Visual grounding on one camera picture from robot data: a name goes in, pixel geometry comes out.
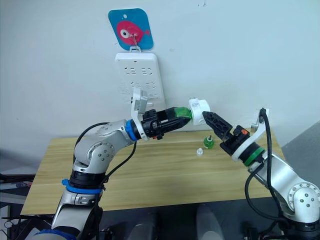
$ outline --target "white wall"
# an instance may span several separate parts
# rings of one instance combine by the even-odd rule
[[[199,97],[246,127],[271,108],[282,146],[320,119],[317,0],[2,0],[2,173],[34,172],[51,138],[130,117],[107,14],[136,7],[149,18],[168,107]]]

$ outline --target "gray floor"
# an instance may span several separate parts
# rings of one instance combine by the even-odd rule
[[[320,186],[320,122],[285,145],[282,151],[286,160],[303,179]],[[275,214],[275,205],[271,198],[255,199],[254,203],[261,210]],[[269,220],[253,212],[246,200],[206,204],[215,213],[226,240],[243,240],[243,226],[250,225],[262,231],[271,224]],[[100,228],[112,226],[117,235],[116,240],[123,240],[128,237],[140,218],[148,213],[157,213],[160,240],[195,240],[195,217],[198,205],[195,203],[106,211],[103,213]]]

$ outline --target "electrical outlet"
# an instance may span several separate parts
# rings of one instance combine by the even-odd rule
[[[157,56],[146,52],[124,52],[115,56],[119,75],[122,79],[121,94],[130,102],[133,88],[148,93],[147,109],[157,111],[166,108]]]

